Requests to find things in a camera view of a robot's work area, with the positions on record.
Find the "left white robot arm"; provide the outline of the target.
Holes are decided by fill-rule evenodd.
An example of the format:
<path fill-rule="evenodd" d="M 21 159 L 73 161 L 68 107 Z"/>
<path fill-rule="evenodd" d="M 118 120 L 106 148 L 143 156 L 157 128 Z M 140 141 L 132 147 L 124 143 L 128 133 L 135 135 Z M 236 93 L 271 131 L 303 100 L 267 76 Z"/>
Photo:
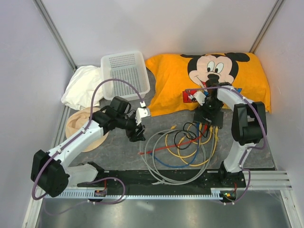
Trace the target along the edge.
<path fill-rule="evenodd" d="M 51 197 L 59 196 L 68 186 L 89 182 L 99 187 L 104 175 L 94 163 L 71 167 L 70 163 L 93 142 L 116 128 L 125 130 L 131 142 L 145 141 L 142 119 L 150 115 L 145 102 L 137 110 L 116 96 L 98 111 L 91 111 L 89 120 L 71 137 L 47 152 L 37 151 L 33 156 L 30 178 L 34 187 L 40 187 Z"/>

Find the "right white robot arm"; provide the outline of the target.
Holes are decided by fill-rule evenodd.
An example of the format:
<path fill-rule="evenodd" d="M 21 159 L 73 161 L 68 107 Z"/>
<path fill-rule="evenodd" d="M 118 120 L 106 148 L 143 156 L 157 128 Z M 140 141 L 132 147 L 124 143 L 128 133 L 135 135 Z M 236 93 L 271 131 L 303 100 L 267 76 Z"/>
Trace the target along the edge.
<path fill-rule="evenodd" d="M 254 102 L 244 97 L 230 83 L 207 81 L 207 88 L 194 93 L 191 100 L 199 104 L 194 120 L 213 126 L 223 125 L 221 108 L 226 105 L 232 110 L 231 134 L 233 144 L 227 158 L 218 171 L 218 183 L 230 186 L 235 177 L 242 174 L 243 164 L 252 149 L 257 149 L 261 139 L 266 139 L 266 108 L 263 102 Z"/>

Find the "black network switch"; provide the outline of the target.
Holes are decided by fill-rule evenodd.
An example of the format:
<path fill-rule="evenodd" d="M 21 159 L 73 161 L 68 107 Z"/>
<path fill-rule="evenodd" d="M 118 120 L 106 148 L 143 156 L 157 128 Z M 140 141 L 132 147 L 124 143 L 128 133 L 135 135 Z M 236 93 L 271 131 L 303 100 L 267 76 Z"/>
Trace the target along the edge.
<path fill-rule="evenodd" d="M 195 123 L 202 123 L 208 126 L 216 126 L 221 129 L 223 127 L 223 115 L 224 113 L 222 111 L 210 114 L 203 110 L 195 110 L 193 121 Z"/>

